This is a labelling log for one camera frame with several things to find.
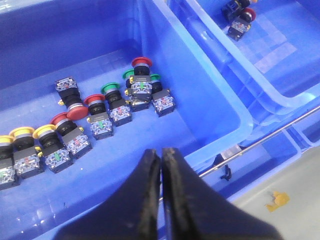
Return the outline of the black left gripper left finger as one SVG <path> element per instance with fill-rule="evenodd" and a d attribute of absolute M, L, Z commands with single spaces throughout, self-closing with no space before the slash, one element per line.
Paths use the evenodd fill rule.
<path fill-rule="evenodd" d="M 56 240 L 156 240 L 160 158 L 144 151 L 125 182 L 107 200 L 62 227 Z"/>

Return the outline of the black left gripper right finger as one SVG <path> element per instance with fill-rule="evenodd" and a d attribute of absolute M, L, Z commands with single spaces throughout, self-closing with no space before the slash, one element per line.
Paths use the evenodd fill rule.
<path fill-rule="evenodd" d="M 210 188 L 177 148 L 162 150 L 163 204 L 169 240 L 281 240 L 278 230 Z"/>

